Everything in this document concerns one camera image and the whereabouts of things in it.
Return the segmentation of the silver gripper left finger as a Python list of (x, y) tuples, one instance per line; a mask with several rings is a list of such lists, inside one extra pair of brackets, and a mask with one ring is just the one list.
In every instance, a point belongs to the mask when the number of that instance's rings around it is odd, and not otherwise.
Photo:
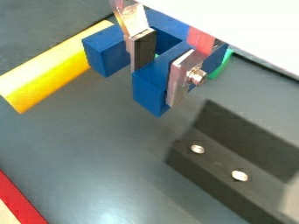
[(150, 27), (146, 8), (135, 0), (110, 0), (116, 21), (124, 33), (131, 72), (155, 59), (156, 30)]

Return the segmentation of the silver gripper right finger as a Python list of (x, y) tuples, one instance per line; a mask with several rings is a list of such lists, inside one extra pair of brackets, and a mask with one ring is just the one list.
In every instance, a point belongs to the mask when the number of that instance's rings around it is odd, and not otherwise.
[(166, 96), (170, 107), (186, 97), (191, 85), (198, 87), (203, 84), (210, 74), (203, 63), (224, 46), (220, 40), (194, 27), (190, 27), (187, 43), (191, 49), (171, 64)]

